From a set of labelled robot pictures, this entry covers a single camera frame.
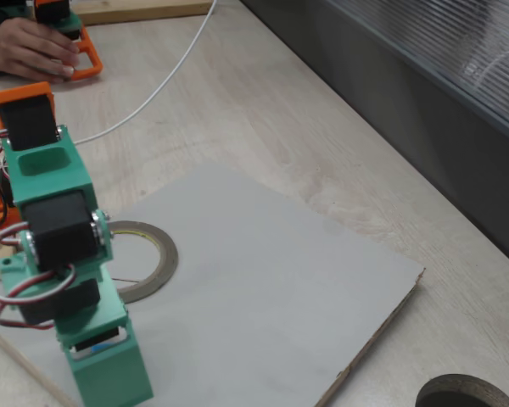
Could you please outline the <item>person's hand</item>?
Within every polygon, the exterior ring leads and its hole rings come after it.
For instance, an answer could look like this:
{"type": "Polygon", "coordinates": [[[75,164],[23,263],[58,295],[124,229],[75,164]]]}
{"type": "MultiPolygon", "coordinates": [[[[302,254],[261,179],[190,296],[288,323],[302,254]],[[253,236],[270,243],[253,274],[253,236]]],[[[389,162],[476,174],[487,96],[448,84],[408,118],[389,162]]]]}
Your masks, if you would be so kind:
{"type": "Polygon", "coordinates": [[[60,83],[73,76],[78,64],[79,48],[60,32],[23,18],[0,25],[0,73],[60,83]]]}

